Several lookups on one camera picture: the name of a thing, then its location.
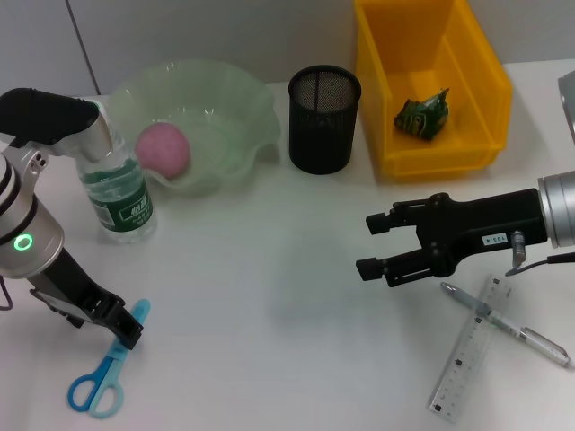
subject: pink sponge ball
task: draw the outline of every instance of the pink sponge ball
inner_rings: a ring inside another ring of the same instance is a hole
[[[188,169],[190,144],[173,124],[154,123],[136,141],[136,156],[142,168],[170,180]]]

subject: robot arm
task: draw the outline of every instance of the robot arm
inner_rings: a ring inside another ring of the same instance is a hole
[[[11,90],[0,96],[0,133],[14,136],[0,154],[0,276],[27,278],[31,293],[77,328],[85,321],[101,325],[133,348],[142,325],[68,254],[62,227],[34,194],[49,153],[97,162],[111,152],[98,108],[36,90]]]
[[[527,189],[470,202],[455,202],[447,193],[429,199],[398,202],[389,215],[367,218],[372,234],[416,226],[421,249],[387,259],[358,260],[364,280],[385,277],[398,286],[425,277],[448,277],[468,256],[513,249],[513,268],[526,260],[525,246],[546,242],[553,247],[575,244],[575,172],[539,179],[539,190]],[[575,261],[575,253],[545,263]]]

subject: black mesh pen holder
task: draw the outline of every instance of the black mesh pen holder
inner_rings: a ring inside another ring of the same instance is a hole
[[[342,169],[351,157],[361,85],[341,67],[312,66],[289,82],[289,157],[315,175]]]

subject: white table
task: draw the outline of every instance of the white table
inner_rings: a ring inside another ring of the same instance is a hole
[[[153,188],[159,228],[116,246],[98,224],[71,160],[52,158],[37,194],[66,231],[66,247],[128,308],[152,311],[120,376],[125,402],[98,420],[66,391],[106,353],[111,334],[73,328],[8,280],[0,313],[0,427],[17,430],[541,430],[575,427],[575,375],[496,334],[456,427],[426,410],[468,311],[428,278],[391,289],[364,283],[356,259],[418,246],[412,229],[372,237],[366,216],[396,200],[446,191],[468,200],[536,186],[575,169],[557,78],[575,60],[507,67],[515,87],[509,147],[464,180],[377,186],[358,127],[348,167],[315,177],[288,158],[288,92],[273,84],[284,135],[235,189],[185,199]],[[530,261],[551,253],[528,249]],[[510,251],[466,259],[450,278],[478,294]],[[575,265],[517,277],[509,317],[575,355]]]

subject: white wall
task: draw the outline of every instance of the white wall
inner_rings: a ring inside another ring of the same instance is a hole
[[[575,58],[575,0],[468,0],[504,63]]]
[[[502,62],[575,58],[575,0],[468,1]],[[70,3],[102,92],[178,57],[221,58],[266,82],[313,64],[353,65],[353,0]],[[94,93],[65,0],[0,2],[0,58],[0,92]]]
[[[94,91],[64,0],[0,2],[0,94]]]
[[[98,85],[153,63],[220,58],[266,82],[315,64],[351,66],[352,0],[72,0]]]
[[[575,57],[575,0],[469,0],[502,62]],[[351,66],[353,0],[72,0],[102,92],[153,63],[215,57],[266,82]]]

